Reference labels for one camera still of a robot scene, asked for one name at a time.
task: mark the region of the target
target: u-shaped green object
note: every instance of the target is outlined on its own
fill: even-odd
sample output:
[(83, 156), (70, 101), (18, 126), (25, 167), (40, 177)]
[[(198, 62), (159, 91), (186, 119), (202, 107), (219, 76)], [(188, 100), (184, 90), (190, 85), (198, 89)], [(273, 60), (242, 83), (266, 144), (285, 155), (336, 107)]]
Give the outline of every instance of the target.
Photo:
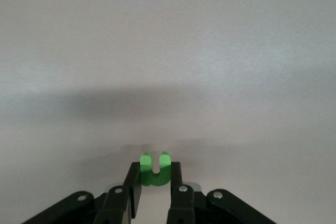
[(168, 152), (161, 153), (159, 164), (160, 172), (153, 173), (152, 154), (144, 153), (140, 158), (141, 183), (144, 186), (163, 186), (171, 178), (171, 158)]

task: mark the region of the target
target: white table surface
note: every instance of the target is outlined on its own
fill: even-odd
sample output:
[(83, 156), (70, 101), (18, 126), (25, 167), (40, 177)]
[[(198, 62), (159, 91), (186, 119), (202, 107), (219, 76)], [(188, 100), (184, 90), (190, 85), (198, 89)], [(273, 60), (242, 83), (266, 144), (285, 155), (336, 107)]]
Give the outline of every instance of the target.
[[(184, 180), (276, 223), (336, 220), (336, 0), (0, 0), (0, 222), (123, 181)], [(135, 224), (165, 223), (144, 188)]]

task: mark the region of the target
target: green plastic piece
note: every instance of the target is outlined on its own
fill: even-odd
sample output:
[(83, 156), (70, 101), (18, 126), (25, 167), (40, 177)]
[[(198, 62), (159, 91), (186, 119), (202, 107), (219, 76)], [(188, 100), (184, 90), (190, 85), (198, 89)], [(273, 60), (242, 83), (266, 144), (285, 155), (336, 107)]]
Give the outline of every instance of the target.
[(141, 183), (144, 186), (163, 186), (170, 181), (172, 160), (168, 152), (161, 153), (160, 172), (153, 173), (152, 154), (144, 153), (140, 158)]

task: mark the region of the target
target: screw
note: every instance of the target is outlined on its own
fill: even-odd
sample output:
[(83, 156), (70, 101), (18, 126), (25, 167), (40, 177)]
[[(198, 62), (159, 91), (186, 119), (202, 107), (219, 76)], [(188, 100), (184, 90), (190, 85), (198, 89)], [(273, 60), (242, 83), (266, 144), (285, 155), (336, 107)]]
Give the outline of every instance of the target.
[(185, 193), (186, 191), (188, 191), (188, 188), (186, 186), (180, 186), (178, 190)]
[(119, 194), (119, 193), (122, 192), (122, 189), (121, 189), (121, 188), (117, 188), (116, 190), (114, 190), (114, 192), (115, 192), (116, 194)]
[(213, 196), (216, 198), (216, 199), (221, 199), (223, 197), (223, 194), (220, 192), (220, 191), (215, 191), (213, 193)]
[(77, 198), (78, 201), (83, 201), (86, 199), (86, 195), (81, 195)]

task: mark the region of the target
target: green object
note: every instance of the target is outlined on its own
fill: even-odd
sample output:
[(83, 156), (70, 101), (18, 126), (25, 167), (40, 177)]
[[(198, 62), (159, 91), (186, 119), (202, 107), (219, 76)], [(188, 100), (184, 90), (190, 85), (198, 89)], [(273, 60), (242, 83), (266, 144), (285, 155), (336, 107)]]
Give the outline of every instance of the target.
[(161, 153), (160, 172), (153, 173), (152, 154), (144, 153), (140, 158), (141, 183), (144, 186), (163, 186), (170, 181), (172, 160), (168, 152)]

